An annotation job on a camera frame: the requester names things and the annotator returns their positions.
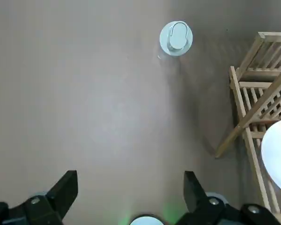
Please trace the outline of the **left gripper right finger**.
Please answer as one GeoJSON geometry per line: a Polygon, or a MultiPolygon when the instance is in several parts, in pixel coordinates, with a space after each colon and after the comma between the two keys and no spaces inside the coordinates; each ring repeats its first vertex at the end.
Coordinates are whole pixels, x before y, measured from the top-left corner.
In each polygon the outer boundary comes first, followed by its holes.
{"type": "Polygon", "coordinates": [[[217,196],[208,196],[192,171],[184,172],[184,200],[188,211],[177,225],[279,225],[265,207],[244,204],[236,209],[217,196]]]}

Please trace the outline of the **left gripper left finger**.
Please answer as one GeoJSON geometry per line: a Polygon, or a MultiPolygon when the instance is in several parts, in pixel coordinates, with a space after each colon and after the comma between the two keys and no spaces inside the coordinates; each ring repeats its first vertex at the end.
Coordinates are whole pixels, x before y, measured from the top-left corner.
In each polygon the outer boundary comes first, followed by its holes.
{"type": "Polygon", "coordinates": [[[67,171],[46,194],[34,195],[10,208],[0,202],[0,225],[62,225],[78,195],[78,174],[67,171]]]}

